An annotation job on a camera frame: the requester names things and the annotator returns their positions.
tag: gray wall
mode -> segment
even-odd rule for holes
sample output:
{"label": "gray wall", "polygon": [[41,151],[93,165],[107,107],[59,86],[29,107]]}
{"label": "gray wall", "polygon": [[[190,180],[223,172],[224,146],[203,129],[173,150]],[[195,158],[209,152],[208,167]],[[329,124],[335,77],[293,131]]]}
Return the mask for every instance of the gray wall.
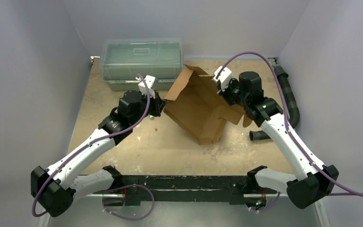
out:
{"label": "gray wall", "polygon": [[309,0],[63,0],[91,55],[106,39],[181,37],[186,58],[278,56]]}
{"label": "gray wall", "polygon": [[[363,192],[363,1],[312,0],[280,62],[302,113],[299,135]],[[333,226],[363,226],[363,198],[326,204]]]}
{"label": "gray wall", "polygon": [[30,173],[68,148],[89,55],[60,0],[0,0],[0,226],[36,226]]}

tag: cardboard box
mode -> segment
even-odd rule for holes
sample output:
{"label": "cardboard box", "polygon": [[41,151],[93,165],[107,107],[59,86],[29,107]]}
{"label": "cardboard box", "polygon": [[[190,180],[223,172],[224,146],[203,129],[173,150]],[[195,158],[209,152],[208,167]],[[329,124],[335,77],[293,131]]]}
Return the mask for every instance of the cardboard box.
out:
{"label": "cardboard box", "polygon": [[243,127],[251,124],[241,106],[229,106],[217,94],[216,83],[200,67],[185,65],[169,92],[164,113],[193,136],[200,145],[217,143],[226,122],[238,124],[244,115]]}

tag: black pipe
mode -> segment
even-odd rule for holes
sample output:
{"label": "black pipe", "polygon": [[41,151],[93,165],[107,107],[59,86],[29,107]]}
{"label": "black pipe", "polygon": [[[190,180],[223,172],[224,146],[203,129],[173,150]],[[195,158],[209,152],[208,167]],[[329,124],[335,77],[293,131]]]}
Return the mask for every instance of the black pipe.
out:
{"label": "black pipe", "polygon": [[[275,66],[275,73],[277,80],[283,91],[283,96],[286,100],[287,110],[289,111],[289,122],[290,125],[295,128],[300,120],[300,111],[298,110],[297,102],[295,100],[290,83],[287,80],[289,75],[283,70],[281,66]],[[250,131],[250,140],[267,140],[270,137],[264,131]]]}

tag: wooden table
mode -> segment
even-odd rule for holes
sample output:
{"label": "wooden table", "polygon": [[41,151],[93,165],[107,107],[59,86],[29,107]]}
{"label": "wooden table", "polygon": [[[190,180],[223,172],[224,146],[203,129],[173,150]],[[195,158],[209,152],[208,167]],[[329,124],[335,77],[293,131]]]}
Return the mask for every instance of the wooden table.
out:
{"label": "wooden table", "polygon": [[[225,61],[185,61],[200,66],[209,75]],[[256,71],[262,78],[265,96],[281,103],[275,81],[262,61],[233,61],[228,66],[235,76],[243,71]],[[86,92],[77,117],[70,151],[83,142],[109,112],[118,105],[124,92],[111,91],[102,79],[99,60],[92,66]],[[260,165],[292,173],[285,157],[272,140],[251,142],[248,128],[227,123],[221,141],[200,146],[167,115],[146,118],[119,146],[109,150],[91,164],[83,174],[103,166],[115,166],[122,174],[131,175],[245,175]]]}

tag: plastic storage bin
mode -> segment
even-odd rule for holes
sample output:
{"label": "plastic storage bin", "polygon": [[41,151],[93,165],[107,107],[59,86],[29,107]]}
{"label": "plastic storage bin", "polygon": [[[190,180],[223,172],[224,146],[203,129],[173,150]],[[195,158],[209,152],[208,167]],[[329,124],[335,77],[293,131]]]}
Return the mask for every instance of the plastic storage bin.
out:
{"label": "plastic storage bin", "polygon": [[168,90],[183,69],[181,39],[121,39],[105,42],[100,65],[113,91],[136,90],[136,75],[159,79],[157,90]]}

